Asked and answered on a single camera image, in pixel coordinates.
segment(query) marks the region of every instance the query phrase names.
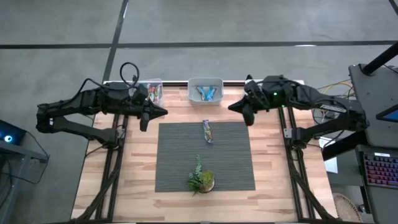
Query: wooden table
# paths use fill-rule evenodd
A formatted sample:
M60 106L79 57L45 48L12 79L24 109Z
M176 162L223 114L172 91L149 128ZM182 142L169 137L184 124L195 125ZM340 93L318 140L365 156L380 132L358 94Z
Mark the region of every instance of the wooden table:
M221 106L193 107L186 87L165 87L164 108L167 116L149 123L140 132L139 120L131 118L121 166L114 222L280 222L296 221L292 186L277 110L256 115L249 127L256 190L225 191L196 194L191 192L155 192L155 170L159 123L243 121L241 114L229 111L228 105L243 96L241 87L224 88ZM294 110L297 126L313 125L310 111ZM109 128L113 115L97 114L96 128ZM93 141L88 152L97 148ZM73 207L72 218L78 217L98 193L103 175L106 151L89 155L84 163ZM304 150L308 181L312 192L328 212L336 217L336 209L319 148ZM300 193L305 216L308 217L303 193ZM103 214L107 211L105 200Z

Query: plant pot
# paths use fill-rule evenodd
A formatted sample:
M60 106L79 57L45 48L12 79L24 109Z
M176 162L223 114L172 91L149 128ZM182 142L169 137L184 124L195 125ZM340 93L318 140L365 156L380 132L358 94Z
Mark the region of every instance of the plant pot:
M201 189L200 193L205 194L205 193L211 192L211 190L213 190L215 185L216 185L216 179L213 179L213 184L209 187L204 187L203 189Z

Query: blue screen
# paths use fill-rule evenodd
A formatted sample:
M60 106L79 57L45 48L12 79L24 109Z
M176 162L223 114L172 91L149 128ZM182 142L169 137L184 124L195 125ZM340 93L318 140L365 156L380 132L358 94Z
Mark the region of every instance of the blue screen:
M398 121L398 110L393 111L387 115L384 115L383 118L392 119Z

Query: plastic container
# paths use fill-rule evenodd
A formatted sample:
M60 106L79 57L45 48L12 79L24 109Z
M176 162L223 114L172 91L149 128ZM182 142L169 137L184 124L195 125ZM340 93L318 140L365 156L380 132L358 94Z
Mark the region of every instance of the plastic container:
M154 102L156 105L158 106L162 106L164 103L164 97L163 97L163 83L162 80L159 78L153 78L150 80L139 80L138 84L143 84L145 87L147 87L148 84L150 84L151 86L158 86L160 85L160 95L159 95L159 100L158 102Z
M213 101L202 101L197 86L215 86ZM190 78L188 80L188 98L192 105L220 105L224 96L224 82L220 78Z

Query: green plant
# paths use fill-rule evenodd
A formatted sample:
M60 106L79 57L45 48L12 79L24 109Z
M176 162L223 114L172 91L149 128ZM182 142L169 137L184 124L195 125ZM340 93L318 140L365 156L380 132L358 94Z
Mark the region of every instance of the green plant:
M211 190L214 182L214 173L211 170L207 170L202 173L201 171L201 160L200 156L197 155L197 166L195 173L189 174L188 187L190 191L195 192L207 192Z

